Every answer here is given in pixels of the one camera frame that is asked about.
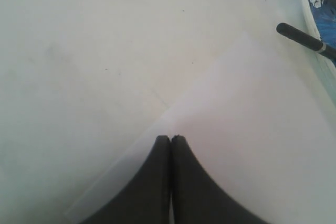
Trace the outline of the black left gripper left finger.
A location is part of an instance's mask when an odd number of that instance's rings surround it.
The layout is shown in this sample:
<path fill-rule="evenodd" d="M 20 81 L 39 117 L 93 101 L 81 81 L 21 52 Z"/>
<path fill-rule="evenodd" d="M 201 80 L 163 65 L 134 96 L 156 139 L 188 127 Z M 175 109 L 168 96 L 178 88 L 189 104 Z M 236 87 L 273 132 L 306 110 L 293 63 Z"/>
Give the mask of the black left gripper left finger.
<path fill-rule="evenodd" d="M 171 142 L 160 135 L 127 185 L 82 223 L 169 223 Z"/>

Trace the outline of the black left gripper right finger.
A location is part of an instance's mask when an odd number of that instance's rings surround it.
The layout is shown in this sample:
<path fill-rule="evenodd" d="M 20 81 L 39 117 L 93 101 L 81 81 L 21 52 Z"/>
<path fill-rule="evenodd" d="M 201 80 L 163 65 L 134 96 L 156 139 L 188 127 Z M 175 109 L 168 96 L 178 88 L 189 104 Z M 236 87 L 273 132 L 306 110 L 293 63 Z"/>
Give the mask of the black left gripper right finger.
<path fill-rule="evenodd" d="M 214 182 L 181 135 L 171 140 L 171 176 L 175 223 L 265 223 Z"/>

